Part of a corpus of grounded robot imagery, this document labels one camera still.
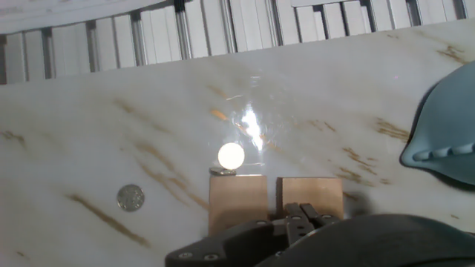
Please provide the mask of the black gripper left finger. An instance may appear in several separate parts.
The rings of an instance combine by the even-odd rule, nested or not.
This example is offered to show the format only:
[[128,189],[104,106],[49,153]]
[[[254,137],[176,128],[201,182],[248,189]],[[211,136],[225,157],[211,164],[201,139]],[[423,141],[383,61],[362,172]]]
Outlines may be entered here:
[[315,229],[304,212],[310,204],[286,206],[279,220],[251,220],[166,255],[166,267],[257,266]]

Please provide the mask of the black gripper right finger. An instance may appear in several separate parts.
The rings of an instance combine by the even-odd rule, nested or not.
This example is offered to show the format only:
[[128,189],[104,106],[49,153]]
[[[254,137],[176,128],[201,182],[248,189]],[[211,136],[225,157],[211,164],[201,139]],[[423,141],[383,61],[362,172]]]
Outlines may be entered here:
[[330,214],[319,214],[311,204],[300,204],[301,210],[307,216],[307,219],[314,225],[314,226],[326,226],[331,225],[333,223],[338,223],[340,221],[339,218],[330,215]]

